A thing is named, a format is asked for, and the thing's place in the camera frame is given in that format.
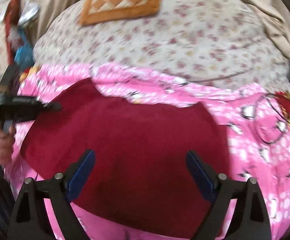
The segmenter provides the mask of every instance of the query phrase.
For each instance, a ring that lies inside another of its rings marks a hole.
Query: quilted cushion
[[[151,15],[158,11],[159,5],[160,0],[86,0],[80,23],[87,25]]]

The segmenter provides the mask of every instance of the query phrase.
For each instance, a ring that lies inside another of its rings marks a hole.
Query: pink cartoon print fabric
[[[93,79],[103,95],[123,97],[134,104],[165,103],[190,107],[203,102],[216,122],[227,125],[230,151],[228,176],[239,181],[250,177],[257,179],[268,210],[272,239],[283,235],[290,225],[290,131],[278,114],[278,104],[266,95],[262,87],[252,83],[233,91],[223,90],[190,83],[184,78],[149,68],[107,63],[99,67],[43,65],[36,75],[29,76],[21,84],[19,94],[37,96],[49,102],[75,82],[87,77]],[[17,125],[13,162],[5,169],[15,197],[26,177],[42,180],[19,154],[32,123]],[[48,200],[46,205],[55,236],[61,240],[63,236]],[[122,226],[88,213],[75,204],[71,206],[91,239],[117,240],[127,236],[131,240],[171,238]],[[232,200],[223,233],[218,239],[224,237],[229,227],[234,206]]]

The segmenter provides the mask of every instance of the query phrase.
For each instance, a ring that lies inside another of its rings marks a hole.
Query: bed
[[[62,12],[37,41],[37,64],[115,61],[221,89],[256,82],[271,92],[290,91],[288,59],[241,0],[162,0],[153,17],[88,27],[77,23],[83,3]]]

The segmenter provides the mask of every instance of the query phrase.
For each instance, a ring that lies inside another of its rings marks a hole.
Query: red velvet cloth
[[[62,110],[41,114],[22,144],[32,168],[48,179],[93,149],[95,167],[74,203],[132,228],[192,236],[209,203],[190,176],[185,155],[195,150],[217,172],[228,174],[226,126],[217,125],[201,103],[131,104],[104,97],[91,79],[55,101]]]

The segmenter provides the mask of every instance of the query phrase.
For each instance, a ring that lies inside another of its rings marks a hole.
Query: blue clamp pad
[[[88,152],[85,152],[85,158],[77,167],[76,172],[73,174],[71,179],[67,181],[66,198],[69,203],[78,198],[94,165],[95,152],[88,150]]]
[[[203,198],[214,203],[217,197],[217,173],[192,151],[186,155],[186,166]]]
[[[24,71],[35,64],[33,59],[33,47],[28,42],[24,30],[20,28],[18,32],[24,42],[24,45],[17,49],[14,62],[20,66],[22,71]]]

